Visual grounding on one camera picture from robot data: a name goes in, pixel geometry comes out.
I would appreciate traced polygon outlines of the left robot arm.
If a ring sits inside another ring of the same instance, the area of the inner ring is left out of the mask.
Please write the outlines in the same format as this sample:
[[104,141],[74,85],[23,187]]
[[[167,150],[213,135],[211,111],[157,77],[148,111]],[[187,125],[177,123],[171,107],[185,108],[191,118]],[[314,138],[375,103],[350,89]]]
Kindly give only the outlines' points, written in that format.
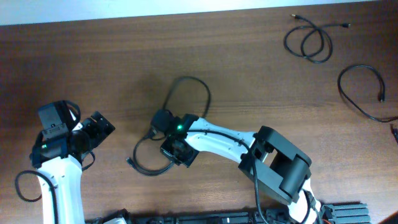
[[41,184],[44,223],[84,223],[83,161],[115,127],[98,111],[81,119],[78,105],[56,101],[38,110],[43,130],[30,161]]

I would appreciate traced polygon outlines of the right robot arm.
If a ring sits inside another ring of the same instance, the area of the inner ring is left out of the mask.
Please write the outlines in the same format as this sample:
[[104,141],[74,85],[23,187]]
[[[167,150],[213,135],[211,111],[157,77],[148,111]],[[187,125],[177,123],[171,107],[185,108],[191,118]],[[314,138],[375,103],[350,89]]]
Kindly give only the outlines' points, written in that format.
[[190,167],[199,152],[235,161],[254,182],[255,192],[287,206],[290,221],[322,222],[321,203],[311,189],[311,159],[275,129],[234,131],[194,114],[179,118],[168,110],[158,110],[150,125],[165,136],[160,151],[172,163]]

